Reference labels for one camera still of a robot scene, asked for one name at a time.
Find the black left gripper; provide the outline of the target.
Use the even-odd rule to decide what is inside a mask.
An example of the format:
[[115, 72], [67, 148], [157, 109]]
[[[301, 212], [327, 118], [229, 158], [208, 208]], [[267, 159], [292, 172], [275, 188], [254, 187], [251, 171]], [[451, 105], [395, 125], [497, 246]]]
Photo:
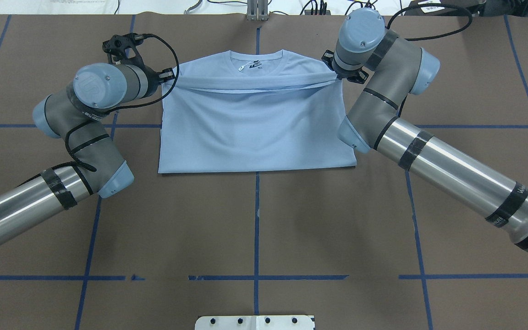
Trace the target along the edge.
[[109, 64], [128, 67], [136, 75], [139, 85], [137, 97], [149, 97], [156, 92], [159, 85], [175, 80], [174, 68], [157, 72], [144, 63], [138, 46], [146, 39], [159, 40], [175, 56], [174, 49], [165, 40], [152, 33], [113, 35], [111, 39], [102, 43], [102, 50], [107, 54]]

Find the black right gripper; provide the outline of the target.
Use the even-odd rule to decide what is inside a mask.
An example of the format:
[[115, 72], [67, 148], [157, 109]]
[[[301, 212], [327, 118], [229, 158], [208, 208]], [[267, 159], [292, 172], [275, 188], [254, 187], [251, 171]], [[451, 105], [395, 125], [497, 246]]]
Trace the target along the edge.
[[321, 60], [327, 65], [327, 67], [336, 73], [337, 79], [346, 79], [349, 82], [357, 84], [365, 84], [369, 78], [369, 74], [363, 70], [362, 67], [354, 70], [349, 70], [341, 67], [337, 62], [337, 56], [329, 49], [324, 51]]

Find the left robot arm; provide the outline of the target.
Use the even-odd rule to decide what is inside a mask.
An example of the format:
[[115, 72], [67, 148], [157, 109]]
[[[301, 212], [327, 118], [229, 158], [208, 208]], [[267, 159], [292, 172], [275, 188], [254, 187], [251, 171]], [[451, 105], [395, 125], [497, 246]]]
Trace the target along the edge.
[[176, 82], [180, 59], [154, 33], [113, 35], [101, 45], [105, 62], [79, 68], [59, 91], [34, 107], [34, 129], [55, 140], [56, 163], [0, 192], [0, 247], [90, 197], [130, 186], [132, 169], [104, 125], [120, 110], [149, 106], [160, 84]]

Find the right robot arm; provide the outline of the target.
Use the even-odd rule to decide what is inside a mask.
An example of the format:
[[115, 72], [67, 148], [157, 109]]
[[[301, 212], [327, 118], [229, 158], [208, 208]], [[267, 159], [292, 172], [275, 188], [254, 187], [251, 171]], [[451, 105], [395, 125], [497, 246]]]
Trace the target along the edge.
[[346, 16], [335, 51], [322, 59], [339, 79], [365, 83], [337, 131], [343, 143], [388, 157], [505, 230], [528, 253], [528, 187], [397, 115], [409, 94], [432, 83], [436, 57], [388, 29], [375, 9], [360, 8]]

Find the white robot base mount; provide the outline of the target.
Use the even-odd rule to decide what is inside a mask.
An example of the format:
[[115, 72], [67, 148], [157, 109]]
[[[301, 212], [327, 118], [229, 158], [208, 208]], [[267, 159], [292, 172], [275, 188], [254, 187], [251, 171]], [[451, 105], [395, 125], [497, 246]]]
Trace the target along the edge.
[[233, 315], [204, 316], [195, 322], [195, 330], [314, 330], [309, 315]]

